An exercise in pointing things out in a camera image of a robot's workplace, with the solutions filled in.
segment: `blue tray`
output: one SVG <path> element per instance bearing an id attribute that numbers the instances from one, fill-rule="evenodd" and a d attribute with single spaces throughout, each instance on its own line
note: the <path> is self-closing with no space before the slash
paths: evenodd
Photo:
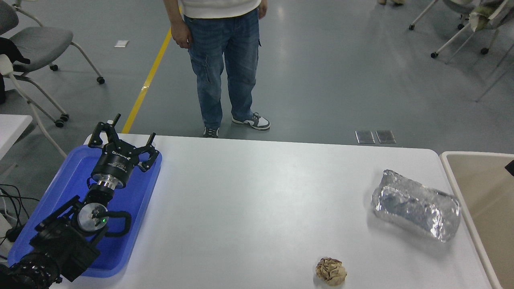
<path id="1" fill-rule="evenodd" d="M 75 148 L 68 154 L 52 183 L 43 195 L 40 203 L 32 213 L 20 236 L 9 252 L 9 265 L 17 263 L 33 248 L 30 239 L 36 235 L 35 227 L 44 218 L 66 203 L 75 195 L 82 201 L 88 191 L 87 179 L 95 167 L 100 149 L 88 146 Z M 148 153 L 141 159 L 148 159 Z M 104 237 L 97 245 L 101 254 L 96 261 L 82 274 L 90 277 L 110 277 L 118 273 L 127 263 L 134 248 L 139 228 L 152 192 L 159 175 L 162 155 L 159 154 L 154 165 L 145 173 L 134 168 L 125 188 L 115 190 L 114 198 L 109 202 L 109 211 L 127 211 L 132 215 L 132 225 L 128 234 L 119 238 Z M 123 230 L 123 219 L 109 219 L 109 231 Z"/>

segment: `yellow floor line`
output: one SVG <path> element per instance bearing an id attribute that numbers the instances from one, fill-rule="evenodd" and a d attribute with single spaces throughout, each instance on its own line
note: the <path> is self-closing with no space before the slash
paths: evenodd
<path id="1" fill-rule="evenodd" d="M 130 112 L 128 119 L 123 126 L 123 130 L 121 133 L 127 134 L 129 133 L 132 124 L 134 123 L 134 119 L 136 119 L 137 113 L 139 109 L 141 108 L 141 105 L 143 103 L 144 97 L 146 96 L 146 92 L 148 91 L 148 88 L 150 87 L 150 84 L 152 83 L 152 80 L 155 76 L 155 72 L 157 71 L 157 68 L 159 67 L 159 64 L 162 60 L 162 56 L 164 55 L 164 52 L 166 51 L 166 48 L 168 47 L 168 44 L 171 39 L 171 29 L 168 30 L 168 34 L 166 35 L 166 38 L 164 39 L 164 42 L 162 43 L 161 49 L 159 50 L 159 53 L 157 54 L 157 57 L 155 58 L 154 64 L 152 65 L 152 68 L 150 69 L 150 72 L 148 73 L 148 76 L 146 77 L 146 80 L 144 82 L 143 88 L 141 89 L 141 92 L 139 93 L 139 96 L 136 99 L 136 103 L 134 103 L 134 106 L 132 107 L 132 111 Z"/>

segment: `white shirt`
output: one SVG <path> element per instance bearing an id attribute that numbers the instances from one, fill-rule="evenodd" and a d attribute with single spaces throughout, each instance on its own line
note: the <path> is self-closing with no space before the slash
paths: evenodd
<path id="1" fill-rule="evenodd" d="M 190 18 L 228 18 L 257 8 L 261 0 L 180 0 L 183 13 Z"/>

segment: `gray floor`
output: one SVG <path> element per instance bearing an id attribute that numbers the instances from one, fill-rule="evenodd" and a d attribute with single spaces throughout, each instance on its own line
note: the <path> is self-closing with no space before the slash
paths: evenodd
<path id="1" fill-rule="evenodd" d="M 504 29 L 488 55 L 479 51 L 492 31 L 482 31 L 445 64 L 469 33 L 436 60 L 430 58 L 457 32 L 459 16 L 438 3 L 409 31 L 410 22 L 428 3 L 407 0 L 395 7 L 375 0 L 270 0 L 261 20 L 253 109 L 270 120 L 271 129 L 260 132 L 231 123 L 224 87 L 226 115 L 220 137 L 357 145 L 356 130 L 391 130 L 397 143 L 375 146 L 514 153 L 513 73 L 475 102 L 514 61 L 513 53 L 496 68 L 514 43 L 511 28 Z M 121 131 L 169 28 L 162 2 L 40 0 L 23 2 L 23 8 L 47 26 L 72 30 L 74 41 L 106 79 L 104 85 L 97 84 L 74 47 L 56 61 L 60 71 L 32 73 L 71 116 L 61 129 L 43 118 L 50 134 L 69 152 L 98 121 L 117 113 L 122 114 L 117 127 Z M 20 27 L 32 25 L 22 19 Z M 126 48 L 114 48 L 117 40 L 130 42 Z M 172 41 L 130 133 L 201 135 L 190 65 L 187 51 Z M 6 84 L 13 88 L 9 80 Z M 34 99 L 42 97 L 29 84 L 22 85 Z M 14 94 L 0 105 L 0 113 L 29 110 Z M 18 167 L 5 182 L 18 186 L 23 195 L 40 197 L 62 161 L 36 129 L 8 152 L 0 167 L 16 162 Z M 26 203 L 32 211 L 35 204 Z"/>

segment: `shoe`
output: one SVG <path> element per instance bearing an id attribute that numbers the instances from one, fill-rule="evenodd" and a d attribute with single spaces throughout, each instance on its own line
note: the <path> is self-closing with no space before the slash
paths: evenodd
<path id="1" fill-rule="evenodd" d="M 217 129 L 204 129 L 204 135 L 203 137 L 209 137 L 209 138 L 218 138 L 219 135 L 219 128 Z"/>
<path id="2" fill-rule="evenodd" d="M 232 117 L 232 121 L 235 123 L 248 124 L 252 128 L 260 131 L 269 129 L 269 121 L 264 117 L 260 116 L 258 113 L 253 113 L 251 119 L 247 119 L 244 121 L 239 121 Z"/>

